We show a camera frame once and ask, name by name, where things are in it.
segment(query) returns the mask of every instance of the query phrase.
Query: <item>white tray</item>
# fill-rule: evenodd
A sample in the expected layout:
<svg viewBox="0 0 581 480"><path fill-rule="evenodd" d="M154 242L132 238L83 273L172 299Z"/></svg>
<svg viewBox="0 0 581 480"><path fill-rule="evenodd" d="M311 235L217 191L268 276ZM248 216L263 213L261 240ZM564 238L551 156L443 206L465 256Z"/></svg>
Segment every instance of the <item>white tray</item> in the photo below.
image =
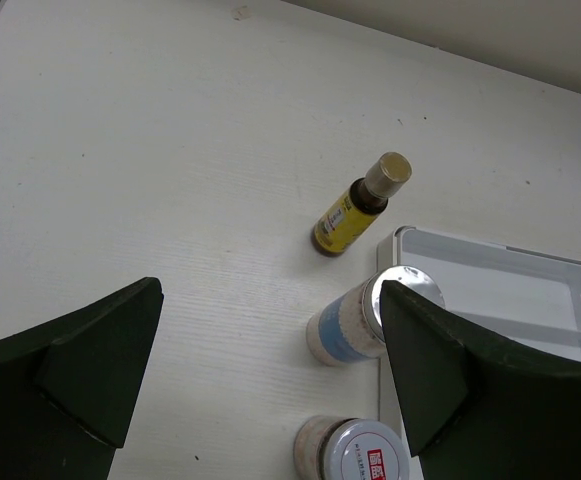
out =
<svg viewBox="0 0 581 480"><path fill-rule="evenodd" d="M581 262L416 227L377 247L379 270L411 265L430 275L447 310L524 345L581 361ZM379 419L401 431L387 358L381 360ZM422 479L417 459L411 479Z"/></svg>

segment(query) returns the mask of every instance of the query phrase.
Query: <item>brown glass bottle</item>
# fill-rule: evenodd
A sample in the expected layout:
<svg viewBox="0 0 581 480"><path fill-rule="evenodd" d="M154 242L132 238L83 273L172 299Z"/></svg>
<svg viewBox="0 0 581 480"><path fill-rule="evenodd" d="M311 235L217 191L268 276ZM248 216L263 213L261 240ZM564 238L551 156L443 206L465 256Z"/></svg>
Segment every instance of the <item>brown glass bottle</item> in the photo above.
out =
<svg viewBox="0 0 581 480"><path fill-rule="evenodd" d="M311 232L315 249L338 256L374 222L388 206L388 199L412 175L408 160L388 152L356 180L317 221Z"/></svg>

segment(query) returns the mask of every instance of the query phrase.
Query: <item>label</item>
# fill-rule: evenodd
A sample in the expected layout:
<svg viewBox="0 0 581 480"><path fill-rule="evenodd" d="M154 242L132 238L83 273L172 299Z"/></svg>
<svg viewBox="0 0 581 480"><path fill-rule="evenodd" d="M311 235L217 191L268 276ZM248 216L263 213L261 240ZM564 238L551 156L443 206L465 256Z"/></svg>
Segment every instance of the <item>label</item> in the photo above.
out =
<svg viewBox="0 0 581 480"><path fill-rule="evenodd" d="M344 480L398 479L399 457L383 436L362 433L346 446L341 460L341 473Z"/></svg>
<svg viewBox="0 0 581 480"><path fill-rule="evenodd" d="M339 297L321 312L321 317L319 317L319 339L321 340L321 345L333 358L340 362L352 363L368 360L369 357L352 348L352 345L348 343L341 331L339 312L344 298L345 295Z"/></svg>
<svg viewBox="0 0 581 480"><path fill-rule="evenodd" d="M343 253L379 215L368 215L354 206L350 191L330 207L314 226L317 243L328 252Z"/></svg>

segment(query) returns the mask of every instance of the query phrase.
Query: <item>yellow bottle label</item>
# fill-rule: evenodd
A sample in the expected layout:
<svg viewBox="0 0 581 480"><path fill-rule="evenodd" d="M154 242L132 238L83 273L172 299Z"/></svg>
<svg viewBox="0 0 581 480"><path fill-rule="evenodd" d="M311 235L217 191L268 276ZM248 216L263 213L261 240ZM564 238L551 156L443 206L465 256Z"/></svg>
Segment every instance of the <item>yellow bottle label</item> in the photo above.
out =
<svg viewBox="0 0 581 480"><path fill-rule="evenodd" d="M378 216L360 211L346 191L316 223L314 237L324 250L343 253Z"/></svg>

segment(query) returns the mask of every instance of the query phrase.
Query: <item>small bottle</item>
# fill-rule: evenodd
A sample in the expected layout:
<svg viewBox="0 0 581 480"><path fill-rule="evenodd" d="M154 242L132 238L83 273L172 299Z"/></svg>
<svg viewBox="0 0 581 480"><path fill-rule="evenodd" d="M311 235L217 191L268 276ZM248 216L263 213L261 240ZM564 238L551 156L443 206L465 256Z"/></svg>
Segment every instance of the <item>small bottle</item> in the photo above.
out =
<svg viewBox="0 0 581 480"><path fill-rule="evenodd" d="M388 426L359 418L313 417L294 442L301 480L408 480L410 464L401 439Z"/></svg>
<svg viewBox="0 0 581 480"><path fill-rule="evenodd" d="M388 206L393 196L412 175L403 155L384 153L364 178L350 188L321 217L310 238L318 252L341 255Z"/></svg>

